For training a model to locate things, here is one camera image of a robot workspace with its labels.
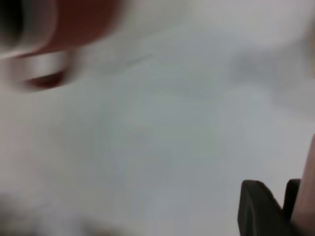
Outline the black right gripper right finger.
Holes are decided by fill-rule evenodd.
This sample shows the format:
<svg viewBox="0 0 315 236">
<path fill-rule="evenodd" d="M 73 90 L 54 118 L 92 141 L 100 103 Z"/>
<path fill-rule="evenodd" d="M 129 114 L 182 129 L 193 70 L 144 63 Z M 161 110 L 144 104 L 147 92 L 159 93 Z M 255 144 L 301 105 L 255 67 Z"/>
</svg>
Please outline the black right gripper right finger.
<svg viewBox="0 0 315 236">
<path fill-rule="evenodd" d="M 283 213 L 285 217 L 292 216 L 299 185 L 300 179 L 290 179 L 286 185 L 283 203 Z"/>
</svg>

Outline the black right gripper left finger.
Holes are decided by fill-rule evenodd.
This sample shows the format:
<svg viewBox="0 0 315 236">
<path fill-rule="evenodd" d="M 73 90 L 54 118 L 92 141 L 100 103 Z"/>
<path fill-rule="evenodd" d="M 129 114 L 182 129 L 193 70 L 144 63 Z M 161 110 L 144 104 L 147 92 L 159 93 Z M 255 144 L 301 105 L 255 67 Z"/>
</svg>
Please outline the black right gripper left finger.
<svg viewBox="0 0 315 236">
<path fill-rule="evenodd" d="M 242 182 L 237 220 L 241 236 L 295 235 L 272 192 L 260 181 Z"/>
</svg>

